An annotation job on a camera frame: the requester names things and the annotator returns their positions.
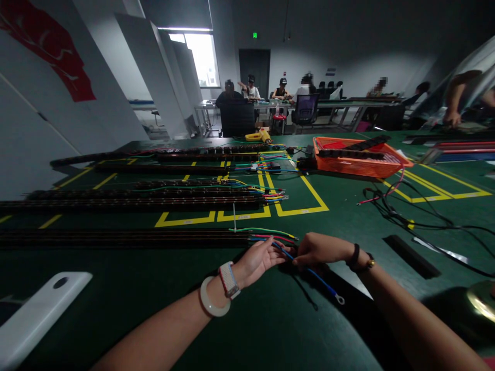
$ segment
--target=red banner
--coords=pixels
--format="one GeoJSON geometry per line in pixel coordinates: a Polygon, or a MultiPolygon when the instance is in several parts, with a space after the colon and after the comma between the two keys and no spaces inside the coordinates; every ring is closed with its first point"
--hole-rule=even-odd
{"type": "Polygon", "coordinates": [[[71,35],[28,0],[0,0],[0,29],[48,62],[75,102],[95,100],[71,35]]]}

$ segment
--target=yellow glue gun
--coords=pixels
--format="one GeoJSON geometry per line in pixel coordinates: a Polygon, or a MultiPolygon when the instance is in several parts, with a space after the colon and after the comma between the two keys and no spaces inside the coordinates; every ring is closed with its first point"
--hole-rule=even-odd
{"type": "Polygon", "coordinates": [[[247,142],[259,142],[263,143],[271,143],[272,139],[270,138],[270,133],[268,133],[267,128],[260,127],[259,132],[255,134],[247,134],[246,135],[247,142]]]}

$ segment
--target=red container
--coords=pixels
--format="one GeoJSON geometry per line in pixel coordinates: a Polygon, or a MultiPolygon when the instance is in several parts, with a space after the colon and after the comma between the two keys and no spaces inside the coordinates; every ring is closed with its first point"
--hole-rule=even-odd
{"type": "Polygon", "coordinates": [[[414,166],[411,161],[399,155],[392,147],[387,144],[379,144],[368,149],[368,151],[370,152],[380,152],[385,154],[383,160],[353,159],[347,157],[332,158],[318,156],[318,153],[321,149],[340,149],[360,142],[364,141],[325,137],[313,138],[318,170],[386,179],[394,175],[403,167],[414,166]]]}

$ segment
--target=green workbench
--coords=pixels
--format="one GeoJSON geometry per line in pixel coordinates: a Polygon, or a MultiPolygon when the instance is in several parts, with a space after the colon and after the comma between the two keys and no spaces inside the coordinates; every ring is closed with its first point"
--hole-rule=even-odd
{"type": "MultiPolygon", "coordinates": [[[[402,149],[408,156],[426,151],[424,146],[402,144],[407,134],[390,134],[393,139],[389,144],[402,149]]],[[[358,133],[325,136],[365,139],[358,133]]],[[[312,137],[299,135],[272,139],[274,143],[287,146],[306,146],[311,144],[312,137]]],[[[229,141],[231,139],[131,142],[122,149],[216,146],[229,141]]],[[[284,161],[283,167],[292,168],[288,161],[284,161]]],[[[409,169],[412,175],[406,179],[425,196],[433,197],[432,205],[456,224],[494,230],[495,198],[492,194],[495,194],[495,183],[484,177],[490,169],[485,162],[430,167],[415,165],[409,169]]],[[[104,183],[101,189],[130,189],[135,181],[158,178],[137,174],[97,174],[90,168],[78,171],[58,185],[63,189],[90,189],[104,183]]],[[[230,174],[230,177],[246,182],[259,180],[257,175],[242,177],[230,174]]],[[[205,177],[191,176],[190,179],[194,178],[205,177]]],[[[330,173],[311,174],[306,177],[307,183],[295,173],[271,175],[270,178],[276,187],[285,188],[289,195],[289,199],[282,203],[283,212],[279,213],[275,206],[270,206],[269,217],[263,210],[242,212],[250,216],[238,220],[238,228],[265,227],[300,238],[315,231],[358,242],[374,254],[395,280],[432,308],[477,352],[483,356],[495,355],[493,324],[473,313],[465,297],[469,286],[486,278],[415,244],[410,234],[382,218],[372,204],[356,205],[364,199],[364,188],[376,185],[386,190],[386,186],[369,179],[330,173]],[[442,275],[431,280],[423,279],[382,240],[391,234],[408,241],[442,275]]],[[[392,183],[398,179],[398,175],[394,175],[388,181],[392,183]]],[[[262,180],[267,185],[266,176],[262,180]]],[[[424,202],[410,204],[406,200],[406,197],[418,197],[409,188],[400,190],[405,197],[396,194],[391,202],[405,217],[418,222],[438,222],[416,208],[425,207],[424,202]]],[[[233,221],[216,221],[229,219],[231,212],[224,212],[221,218],[218,214],[213,218],[208,212],[87,214],[56,218],[53,215],[14,215],[4,220],[0,228],[132,229],[154,228],[173,221],[183,223],[184,228],[234,226],[233,221]],[[196,224],[198,218],[199,221],[213,222],[196,224]]],[[[419,233],[439,247],[467,256],[476,267],[493,272],[494,263],[490,255],[466,233],[423,230],[419,233]]],[[[493,246],[491,236],[476,234],[493,246]]],[[[206,275],[241,253],[241,249],[181,249],[180,246],[174,250],[0,251],[0,298],[14,294],[15,298],[25,299],[58,272],[87,271],[93,274],[87,287],[29,355],[21,369],[89,368],[143,320],[198,287],[206,275]]],[[[332,264],[331,270],[326,279],[346,299],[344,306],[337,304],[317,281],[300,275],[292,266],[281,265],[245,290],[233,302],[226,317],[214,319],[174,369],[213,369],[219,364],[228,364],[236,370],[407,369],[387,325],[359,279],[344,263],[332,264]]]]}

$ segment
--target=white bangle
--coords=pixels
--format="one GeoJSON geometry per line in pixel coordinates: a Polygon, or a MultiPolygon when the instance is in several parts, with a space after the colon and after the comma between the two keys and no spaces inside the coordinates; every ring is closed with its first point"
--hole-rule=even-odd
{"type": "Polygon", "coordinates": [[[201,290],[200,290],[201,302],[203,303],[203,307],[206,309],[206,311],[209,314],[211,314],[213,317],[223,317],[225,314],[227,314],[228,310],[230,309],[230,300],[223,308],[217,308],[211,303],[210,298],[208,297],[208,293],[206,292],[206,287],[213,278],[214,277],[212,276],[206,277],[203,283],[201,284],[201,290]]]}

